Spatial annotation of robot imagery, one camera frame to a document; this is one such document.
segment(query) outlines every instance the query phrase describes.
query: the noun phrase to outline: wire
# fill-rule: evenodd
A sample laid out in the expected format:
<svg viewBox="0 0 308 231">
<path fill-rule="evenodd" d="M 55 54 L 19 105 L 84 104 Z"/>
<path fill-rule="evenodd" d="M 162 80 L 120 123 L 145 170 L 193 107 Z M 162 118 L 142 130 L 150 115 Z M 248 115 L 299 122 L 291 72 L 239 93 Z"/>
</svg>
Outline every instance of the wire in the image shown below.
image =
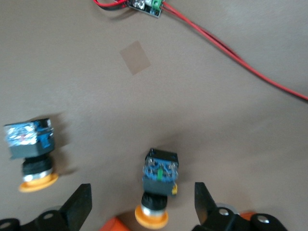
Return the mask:
<svg viewBox="0 0 308 231">
<path fill-rule="evenodd" d="M 298 92 L 296 92 L 292 89 L 289 89 L 289 88 L 275 82 L 274 80 L 266 77 L 264 74 L 258 72 L 257 70 L 255 70 L 245 60 L 243 60 L 239 55 L 237 55 L 231 48 L 229 48 L 226 44 L 224 44 L 224 42 L 219 40 L 217 37 L 215 37 L 214 35 L 209 33 L 204 28 L 200 27 L 196 23 L 189 20 L 187 17 L 185 17 L 179 11 L 174 9 L 168 3 L 164 2 L 162 9 L 164 9 L 165 11 L 169 12 L 170 14 L 172 14 L 172 15 L 178 17 L 179 19 L 183 20 L 184 22 L 186 22 L 188 25 L 190 25 L 192 28 L 194 28 L 196 31 L 198 31 L 201 35 L 203 35 L 206 39 L 208 39 L 210 42 L 212 42 L 216 47 L 218 47 L 220 50 L 222 50 L 226 55 L 228 55 L 230 58 L 232 58 L 234 61 L 236 61 L 238 64 L 240 64 L 244 68 L 246 68 L 251 73 L 255 74 L 260 79 L 268 82 L 269 84 L 271 84 L 271 85 L 273 85 L 273 86 L 275 86 L 275 87 L 277 87 L 277 88 L 279 88 L 279 89 L 281 89 L 281 90 L 283 90 L 283 91 L 285 91 L 285 92 L 287 92 L 291 95 L 294 95 L 294 96 L 296 96 L 300 99 L 308 101 L 308 96 L 303 95 L 301 93 L 298 93 Z"/>
<path fill-rule="evenodd" d="M 93 2 L 106 11 L 116 11 L 128 6 L 128 0 L 117 0 L 113 3 L 100 3 L 98 0 L 93 0 Z"/>
</svg>

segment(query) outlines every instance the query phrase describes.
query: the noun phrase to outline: green terminal block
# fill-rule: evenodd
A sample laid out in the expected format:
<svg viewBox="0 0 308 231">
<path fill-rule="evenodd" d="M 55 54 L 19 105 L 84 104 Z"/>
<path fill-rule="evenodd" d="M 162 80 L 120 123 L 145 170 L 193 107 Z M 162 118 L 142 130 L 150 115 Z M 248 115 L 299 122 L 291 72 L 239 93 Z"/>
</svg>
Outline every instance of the green terminal block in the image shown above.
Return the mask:
<svg viewBox="0 0 308 231">
<path fill-rule="evenodd" d="M 160 10 L 161 6 L 162 6 L 162 2 L 163 0 L 153 0 L 152 1 L 152 7 L 155 9 L 155 10 Z"/>
</svg>

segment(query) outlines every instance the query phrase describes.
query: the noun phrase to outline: circuit board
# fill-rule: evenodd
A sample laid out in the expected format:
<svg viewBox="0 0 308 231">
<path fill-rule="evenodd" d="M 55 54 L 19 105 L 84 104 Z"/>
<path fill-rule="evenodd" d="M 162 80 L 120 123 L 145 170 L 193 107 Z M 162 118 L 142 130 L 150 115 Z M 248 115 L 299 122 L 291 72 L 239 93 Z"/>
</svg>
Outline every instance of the circuit board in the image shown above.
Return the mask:
<svg viewBox="0 0 308 231">
<path fill-rule="evenodd" d="M 159 18 L 160 13 L 161 13 L 161 11 L 162 11 L 161 8 L 160 8 L 159 10 L 156 10 L 156 9 L 154 9 L 154 8 L 151 7 L 151 6 L 145 5 L 144 8 L 141 9 L 141 8 L 139 8 L 139 7 L 133 6 L 133 2 L 134 2 L 134 0 L 129 1 L 128 6 L 129 6 L 130 8 L 133 8 L 133 9 L 135 9 L 135 10 L 137 10 L 137 11 L 141 11 L 141 12 L 144 12 L 144 13 L 146 13 L 146 14 L 149 14 L 149 15 L 151 15 L 151 16 L 154 16 L 155 18 Z"/>
</svg>

